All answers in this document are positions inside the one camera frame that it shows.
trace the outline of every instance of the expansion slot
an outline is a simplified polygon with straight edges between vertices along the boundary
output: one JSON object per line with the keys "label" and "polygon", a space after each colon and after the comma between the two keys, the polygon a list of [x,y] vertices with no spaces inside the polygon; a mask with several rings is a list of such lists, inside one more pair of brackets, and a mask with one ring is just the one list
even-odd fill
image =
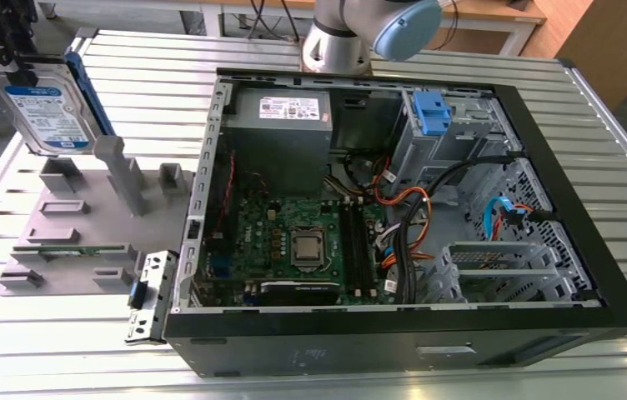
{"label": "expansion slot", "polygon": [[357,297],[362,295],[376,297],[377,289],[373,281],[364,206],[352,202],[344,203],[338,210],[338,217],[344,244],[346,287]]}

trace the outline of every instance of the small connector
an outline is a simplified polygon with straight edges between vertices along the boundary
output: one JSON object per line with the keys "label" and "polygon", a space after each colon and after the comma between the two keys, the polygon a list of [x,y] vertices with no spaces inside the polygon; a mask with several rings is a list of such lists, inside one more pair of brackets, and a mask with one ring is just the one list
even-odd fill
{"label": "small connector", "polygon": [[520,209],[513,209],[510,211],[506,210],[506,208],[502,207],[502,218],[506,220],[506,222],[510,225],[514,225],[517,227],[522,227],[525,225],[525,210]]}
{"label": "small connector", "polygon": [[561,218],[553,211],[534,210],[529,213],[529,221],[533,223],[542,223],[546,221],[561,221]]}
{"label": "small connector", "polygon": [[521,151],[521,152],[506,152],[506,155],[509,157],[514,157],[514,158],[529,158],[529,154],[526,154],[525,151]]}

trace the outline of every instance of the slotted metal surface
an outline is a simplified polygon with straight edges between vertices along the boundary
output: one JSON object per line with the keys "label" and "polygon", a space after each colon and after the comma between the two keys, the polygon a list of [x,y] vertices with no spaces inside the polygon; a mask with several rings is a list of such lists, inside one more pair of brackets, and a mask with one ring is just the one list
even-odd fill
{"label": "slotted metal surface", "polygon": [[[195,170],[217,66],[298,70],[298,49],[282,42],[102,31],[75,48],[142,169],[178,162]],[[377,75],[520,88],[627,277],[627,143],[580,92],[578,77],[553,61],[445,52],[373,64]],[[103,168],[94,157],[76,162]],[[43,164],[16,138],[0,162],[0,272],[43,187]],[[0,395],[627,398],[627,338],[514,370],[203,380],[169,346],[125,346],[127,317],[126,296],[0,297]]]}

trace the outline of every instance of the open computer tower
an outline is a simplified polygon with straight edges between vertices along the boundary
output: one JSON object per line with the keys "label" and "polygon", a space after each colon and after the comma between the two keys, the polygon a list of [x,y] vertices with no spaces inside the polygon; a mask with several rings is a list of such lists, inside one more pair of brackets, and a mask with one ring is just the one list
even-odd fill
{"label": "open computer tower", "polygon": [[514,87],[218,74],[154,325],[201,376],[517,367],[627,334]]}

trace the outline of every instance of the sticker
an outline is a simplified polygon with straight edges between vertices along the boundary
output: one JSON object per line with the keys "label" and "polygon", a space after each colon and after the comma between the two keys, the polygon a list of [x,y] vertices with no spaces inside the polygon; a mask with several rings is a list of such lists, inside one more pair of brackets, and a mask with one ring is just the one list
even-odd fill
{"label": "sticker", "polygon": [[306,119],[322,117],[317,98],[263,97],[259,101],[259,117],[265,119]]}
{"label": "sticker", "polygon": [[398,291],[398,282],[386,279],[384,289],[389,293],[396,293]]}
{"label": "sticker", "polygon": [[62,90],[56,87],[4,88],[24,120],[36,134],[35,139],[54,148],[86,148],[90,138],[79,126]]}
{"label": "sticker", "polygon": [[396,176],[396,173],[393,173],[392,171],[389,171],[388,169],[382,172],[384,174],[384,178],[386,178],[386,180],[390,182],[390,183],[396,183],[396,180],[398,179],[398,177]]}

